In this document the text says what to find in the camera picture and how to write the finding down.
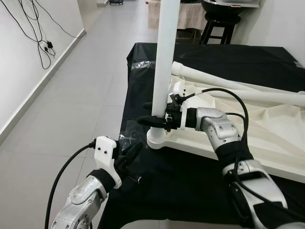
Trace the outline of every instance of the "white bracket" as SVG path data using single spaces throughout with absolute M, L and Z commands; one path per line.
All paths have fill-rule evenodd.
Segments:
M 96 138 L 96 146 L 94 152 L 94 159 L 98 169 L 102 168 L 115 181 L 115 189 L 118 189 L 122 185 L 121 178 L 114 169 L 114 159 L 112 158 L 113 149 L 116 147 L 115 141 L 105 136 Z

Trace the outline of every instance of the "robotic arm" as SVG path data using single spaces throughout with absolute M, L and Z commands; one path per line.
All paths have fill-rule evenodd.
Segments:
M 139 182 L 128 166 L 142 148 L 141 143 L 130 145 L 119 155 L 119 142 L 101 136 L 96 139 L 94 158 L 97 169 L 69 193 L 63 209 L 51 224 L 51 229 L 88 229 L 107 193 L 119 188 L 130 177 Z
M 181 105 L 187 97 L 170 95 L 165 119 L 143 116 L 138 122 L 143 125 L 164 128 L 180 127 Z M 228 185 L 230 201 L 240 217 L 240 225 L 255 229 L 298 229 L 304 223 L 294 220 L 289 212 L 286 199 L 279 187 L 254 160 L 246 138 L 242 139 L 236 125 L 227 114 L 212 108 L 188 108 L 185 126 L 207 134 L 211 145 L 222 165 L 222 174 Z

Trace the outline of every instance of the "black joint cover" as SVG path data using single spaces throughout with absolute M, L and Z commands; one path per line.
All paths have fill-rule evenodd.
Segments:
M 244 141 L 224 144 L 216 149 L 216 155 L 223 168 L 235 163 L 238 156 L 241 161 L 253 159 L 253 156 Z
M 114 179 L 104 169 L 93 170 L 88 176 L 96 177 L 104 186 L 107 193 L 109 193 L 115 186 Z
M 275 205 L 283 206 L 281 202 L 273 202 Z M 254 210 L 261 223 L 269 229 L 276 229 L 281 225 L 298 222 L 283 211 L 268 203 L 254 205 Z
M 197 125 L 197 108 L 188 108 L 186 113 L 185 126 L 195 128 Z

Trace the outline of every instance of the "white wall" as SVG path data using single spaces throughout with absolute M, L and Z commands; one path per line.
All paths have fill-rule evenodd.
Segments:
M 31 37 L 34 34 L 23 16 L 17 0 L 3 0 L 23 29 Z M 77 36 L 83 30 L 77 0 L 38 0 L 53 18 L 70 34 Z M 27 11 L 31 3 L 23 0 Z M 56 51 L 52 66 L 65 53 L 74 38 L 65 34 L 39 6 L 39 21 Z M 52 66 L 41 67 L 37 44 L 22 33 L 16 22 L 0 2 L 0 134 L 14 114 L 25 103 L 35 88 L 45 78 Z
M 284 47 L 305 66 L 305 0 L 261 0 L 241 14 L 232 44 Z

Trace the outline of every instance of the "power adapter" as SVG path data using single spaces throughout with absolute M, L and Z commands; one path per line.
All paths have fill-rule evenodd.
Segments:
M 47 41 L 47 45 L 48 45 L 48 48 L 49 48 L 49 49 L 52 49 L 52 48 L 53 48 L 53 44 L 52 44 L 52 42 Z

